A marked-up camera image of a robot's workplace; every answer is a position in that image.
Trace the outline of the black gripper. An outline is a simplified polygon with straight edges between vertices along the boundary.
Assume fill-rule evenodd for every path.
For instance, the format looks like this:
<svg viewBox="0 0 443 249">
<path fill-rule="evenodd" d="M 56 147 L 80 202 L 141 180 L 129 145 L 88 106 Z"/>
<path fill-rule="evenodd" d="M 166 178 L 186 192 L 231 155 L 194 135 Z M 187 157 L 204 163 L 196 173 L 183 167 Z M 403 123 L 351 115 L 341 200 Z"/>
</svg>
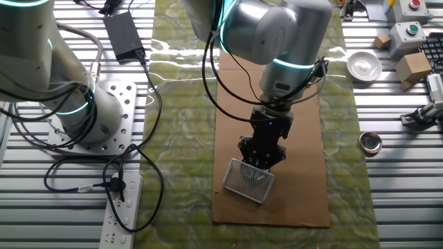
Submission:
<svg viewBox="0 0 443 249">
<path fill-rule="evenodd" d="M 242 154 L 242 161 L 252 166 L 258 166 L 259 161 L 255 147 L 274 147 L 263 151 L 260 159 L 260 169 L 271 169 L 280 161 L 286 159 L 286 148 L 279 145 L 279 139 L 286 139 L 293 122 L 293 113 L 283 116 L 266 116 L 263 109 L 255 107 L 251 114 L 253 137 L 242 136 L 238 148 Z"/>
</svg>

